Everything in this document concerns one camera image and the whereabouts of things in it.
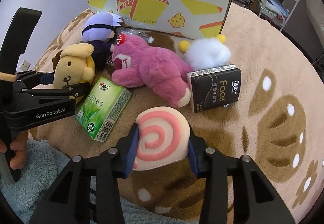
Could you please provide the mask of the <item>person's left hand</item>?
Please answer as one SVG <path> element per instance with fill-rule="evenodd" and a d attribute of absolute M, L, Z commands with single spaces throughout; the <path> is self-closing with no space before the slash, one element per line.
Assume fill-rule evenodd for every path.
<path fill-rule="evenodd" d="M 23 131 L 11 142 L 10 149 L 15 152 L 10 161 L 11 169 L 22 169 L 25 166 L 28 138 L 28 131 Z"/>

